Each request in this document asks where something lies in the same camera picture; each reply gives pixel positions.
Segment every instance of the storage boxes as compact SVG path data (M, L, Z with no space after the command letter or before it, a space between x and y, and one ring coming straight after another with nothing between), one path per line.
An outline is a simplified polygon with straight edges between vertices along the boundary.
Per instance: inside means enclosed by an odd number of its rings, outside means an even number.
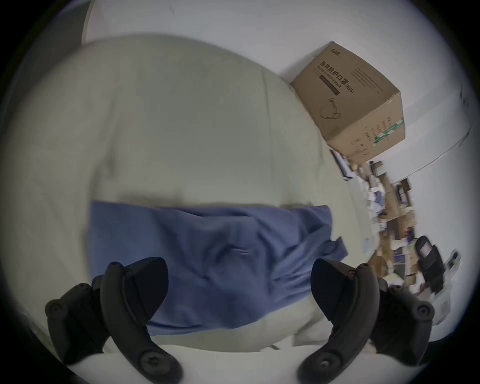
M361 164L405 138L400 91L332 42L292 82L324 139Z

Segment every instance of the blue cloth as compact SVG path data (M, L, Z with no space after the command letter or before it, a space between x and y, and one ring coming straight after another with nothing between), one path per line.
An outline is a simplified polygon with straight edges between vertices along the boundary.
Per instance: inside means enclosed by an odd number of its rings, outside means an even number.
M91 273L104 274L113 261L163 257L168 293L150 335L237 328L305 297L317 258L347 255L341 238L330 240L331 230L326 205L152 209L92 202Z

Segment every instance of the green label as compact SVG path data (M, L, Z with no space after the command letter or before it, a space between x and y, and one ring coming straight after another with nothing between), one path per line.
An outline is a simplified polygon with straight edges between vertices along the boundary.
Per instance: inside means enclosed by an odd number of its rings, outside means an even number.
M392 125L390 128L388 128L386 131L383 131L378 136L375 136L375 141L373 142L373 146L378 144L381 140L383 140L388 135L395 132L402 125L403 125L403 117L399 121L397 121L394 125Z

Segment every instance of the bed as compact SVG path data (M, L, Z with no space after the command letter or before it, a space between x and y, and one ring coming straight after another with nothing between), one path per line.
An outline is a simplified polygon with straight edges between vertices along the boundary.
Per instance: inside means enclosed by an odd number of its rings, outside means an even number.
M45 304L91 281L85 237L93 199L326 204L345 263L365 262L374 249L365 246L366 205L352 197L291 86L204 43L139 35L86 44L23 99L0 156L1 262L19 309L44 332ZM321 317L310 295L245 327L154 340L258 351Z

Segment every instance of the white fabric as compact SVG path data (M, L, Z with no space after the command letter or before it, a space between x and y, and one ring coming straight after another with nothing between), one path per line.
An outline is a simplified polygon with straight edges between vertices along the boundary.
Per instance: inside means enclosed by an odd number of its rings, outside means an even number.
M3 144L2 265L15 299L44 330L45 304L91 280L91 199L327 204L345 262L369 258L348 188L290 86L213 46L160 36L86 45L32 90ZM257 323L216 331L222 337L209 348L259 350L317 310L307 297Z

